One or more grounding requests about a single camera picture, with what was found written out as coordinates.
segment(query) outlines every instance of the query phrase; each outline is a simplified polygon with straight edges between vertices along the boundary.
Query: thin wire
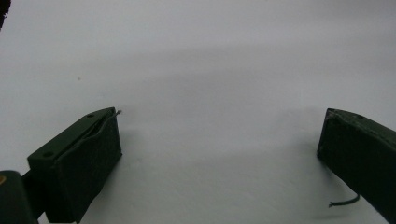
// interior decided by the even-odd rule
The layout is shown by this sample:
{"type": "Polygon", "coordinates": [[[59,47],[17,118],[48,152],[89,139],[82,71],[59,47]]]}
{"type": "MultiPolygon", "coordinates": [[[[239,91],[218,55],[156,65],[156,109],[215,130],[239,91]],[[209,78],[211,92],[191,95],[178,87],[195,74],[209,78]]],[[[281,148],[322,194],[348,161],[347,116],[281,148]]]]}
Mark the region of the thin wire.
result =
{"type": "Polygon", "coordinates": [[[361,198],[361,196],[358,194],[355,198],[348,200],[348,201],[338,202],[338,203],[330,202],[329,207],[331,208],[333,206],[343,206],[343,205],[353,204],[353,203],[357,202],[360,198],[361,198]]]}

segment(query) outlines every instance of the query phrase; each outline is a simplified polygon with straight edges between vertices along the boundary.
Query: dark green object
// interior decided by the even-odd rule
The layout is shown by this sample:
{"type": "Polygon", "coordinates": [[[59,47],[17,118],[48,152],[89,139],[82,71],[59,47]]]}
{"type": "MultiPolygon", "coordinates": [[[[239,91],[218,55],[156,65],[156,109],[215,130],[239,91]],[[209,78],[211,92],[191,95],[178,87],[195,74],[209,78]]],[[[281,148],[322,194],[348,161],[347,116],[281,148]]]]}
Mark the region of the dark green object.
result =
{"type": "Polygon", "coordinates": [[[0,171],[0,200],[2,201],[0,202],[1,224],[35,223],[27,193],[18,172],[0,171]]]}
{"type": "MultiPolygon", "coordinates": [[[[22,179],[17,173],[19,181],[13,182],[23,196],[18,202],[30,205],[24,216],[38,219],[45,212],[49,222],[81,221],[122,155],[119,113],[110,107],[86,115],[28,157],[31,170],[22,179]]],[[[0,185],[1,195],[4,190],[0,185]]],[[[6,194],[1,200],[16,198],[6,194]]],[[[8,220],[0,223],[28,223],[15,222],[3,209],[0,217],[8,220]]]]}
{"type": "Polygon", "coordinates": [[[396,223],[396,132],[361,115],[328,109],[318,158],[396,223]]]}

